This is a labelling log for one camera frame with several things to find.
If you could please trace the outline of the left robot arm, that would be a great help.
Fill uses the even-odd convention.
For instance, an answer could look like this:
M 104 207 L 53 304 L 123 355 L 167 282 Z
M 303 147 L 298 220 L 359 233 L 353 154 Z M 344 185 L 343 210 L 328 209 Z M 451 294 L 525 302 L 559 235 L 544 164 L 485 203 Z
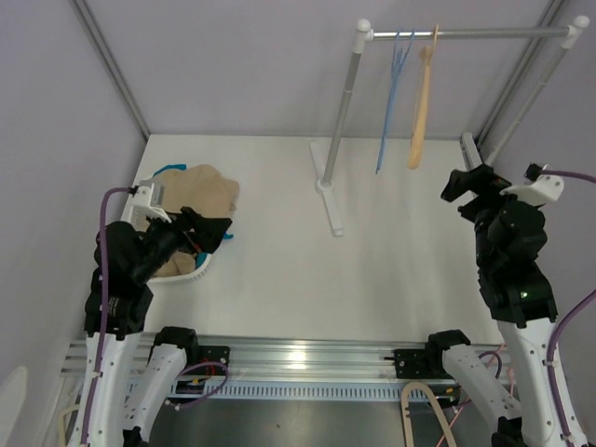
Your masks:
M 146 446 L 180 375 L 229 374 L 225 363 L 202 356 L 194 330 L 169 326 L 156 335 L 139 384 L 127 391 L 153 300 L 149 280 L 177 252 L 214 253 L 231 224 L 183 207 L 165 220 L 150 219 L 143 232 L 125 221 L 102 226 L 85 305 L 87 366 L 71 445 Z

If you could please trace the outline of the light blue wire hanger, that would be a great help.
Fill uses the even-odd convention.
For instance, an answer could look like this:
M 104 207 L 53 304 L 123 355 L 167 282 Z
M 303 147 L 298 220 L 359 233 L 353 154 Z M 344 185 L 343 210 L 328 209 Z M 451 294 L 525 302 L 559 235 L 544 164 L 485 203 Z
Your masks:
M 401 74 L 401 65 L 403 59 L 403 47 L 399 42 L 399 35 L 396 34 L 394 38 L 394 45 L 393 45 L 393 52 L 392 52 L 392 60 L 391 60 L 391 67 L 390 67 L 390 83 L 389 89 L 387 93 L 387 100 L 386 100 L 386 110 L 384 116 L 384 123 L 382 127 L 382 133 L 380 138 L 379 144 L 379 152 L 376 162 L 375 173 L 379 174 L 384 163 L 384 157 L 386 152 L 386 140 L 388 132 L 390 131 L 394 109 L 395 109 L 395 101 L 397 96 L 398 84 Z

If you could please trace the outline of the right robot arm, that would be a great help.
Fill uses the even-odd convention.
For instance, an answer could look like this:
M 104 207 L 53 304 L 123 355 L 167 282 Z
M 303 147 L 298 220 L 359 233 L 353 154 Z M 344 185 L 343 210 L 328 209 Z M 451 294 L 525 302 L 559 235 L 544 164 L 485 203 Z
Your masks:
M 526 183 L 514 185 L 486 164 L 455 169 L 440 195 L 446 202 L 474 196 L 458 211 L 474 225 L 481 297 L 508 349 L 517 396 L 481 364 L 461 332 L 448 332 L 446 341 L 438 333 L 430 336 L 424 365 L 434 376 L 449 374 L 464 389 L 492 429 L 493 446 L 587 446 L 559 340 L 589 300 L 560 317 L 553 289 L 537 264 L 548 241 L 542 209 L 560 198 L 564 180 L 536 164 L 525 176 Z

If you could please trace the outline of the beige wooden hanger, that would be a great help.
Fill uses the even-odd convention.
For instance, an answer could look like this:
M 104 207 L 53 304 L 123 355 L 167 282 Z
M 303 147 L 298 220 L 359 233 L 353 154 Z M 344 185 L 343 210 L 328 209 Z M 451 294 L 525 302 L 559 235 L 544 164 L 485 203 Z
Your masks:
M 436 24 L 431 35 L 432 44 L 425 46 L 420 52 L 421 77 L 418 82 L 416 103 L 414 107 L 413 132 L 408 158 L 408 169 L 418 169 L 423 156 L 432 76 L 432 60 L 436 51 L 439 28 L 440 26 Z

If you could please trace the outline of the blue t shirt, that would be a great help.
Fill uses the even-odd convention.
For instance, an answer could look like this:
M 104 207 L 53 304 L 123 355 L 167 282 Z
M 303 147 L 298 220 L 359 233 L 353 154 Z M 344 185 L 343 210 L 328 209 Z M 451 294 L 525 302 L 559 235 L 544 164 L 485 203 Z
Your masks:
M 164 172 L 169 172 L 169 171 L 185 171 L 187 170 L 187 165 L 184 163 L 180 163 L 180 164 L 168 164 L 160 169 L 158 169 L 157 171 L 154 172 L 153 174 L 153 178 L 157 177 L 158 175 L 164 173 Z

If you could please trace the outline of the beige t shirt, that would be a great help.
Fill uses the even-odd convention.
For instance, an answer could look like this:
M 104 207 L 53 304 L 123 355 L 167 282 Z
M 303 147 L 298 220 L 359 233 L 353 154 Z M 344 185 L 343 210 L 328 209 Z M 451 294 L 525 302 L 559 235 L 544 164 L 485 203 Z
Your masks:
M 211 165 L 197 165 L 185 171 L 164 172 L 157 177 L 164 188 L 163 209 L 178 212 L 190 207 L 208 218 L 231 218 L 239 194 L 239 183 L 225 178 Z M 196 258 L 196 266 L 204 260 L 206 253 Z M 176 275 L 156 275 L 170 277 Z

